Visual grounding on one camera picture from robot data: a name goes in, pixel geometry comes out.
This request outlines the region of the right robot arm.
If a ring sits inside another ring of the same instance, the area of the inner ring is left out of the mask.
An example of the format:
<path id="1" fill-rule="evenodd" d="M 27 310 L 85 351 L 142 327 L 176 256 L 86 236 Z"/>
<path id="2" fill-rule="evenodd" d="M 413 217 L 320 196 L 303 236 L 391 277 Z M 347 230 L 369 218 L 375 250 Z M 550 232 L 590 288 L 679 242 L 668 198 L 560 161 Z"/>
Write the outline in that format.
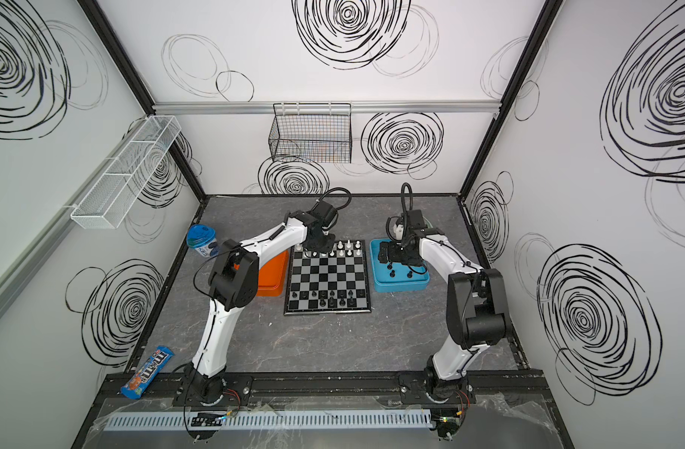
<path id="1" fill-rule="evenodd" d="M 469 260 L 443 232 L 427 226 L 419 210 L 389 217 L 385 233 L 382 263 L 434 269 L 446 283 L 448 336 L 425 368 L 427 394 L 442 402 L 465 392 L 471 363 L 507 337 L 511 320 L 503 275 Z"/>

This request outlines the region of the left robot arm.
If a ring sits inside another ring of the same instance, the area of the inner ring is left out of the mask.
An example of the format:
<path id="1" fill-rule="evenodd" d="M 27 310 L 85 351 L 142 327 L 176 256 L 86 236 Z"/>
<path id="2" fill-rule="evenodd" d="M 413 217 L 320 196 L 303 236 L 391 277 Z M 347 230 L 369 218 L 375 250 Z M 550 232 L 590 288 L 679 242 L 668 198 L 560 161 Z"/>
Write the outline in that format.
<path id="1" fill-rule="evenodd" d="M 319 199 L 310 211 L 286 215 L 282 223 L 256 237 L 223 242 L 208 280 L 210 308 L 202 340 L 185 372 L 189 394 L 205 403 L 223 395 L 228 348 L 240 314 L 258 295 L 260 269 L 298 245 L 308 252 L 330 252 L 338 216 L 337 208 Z"/>

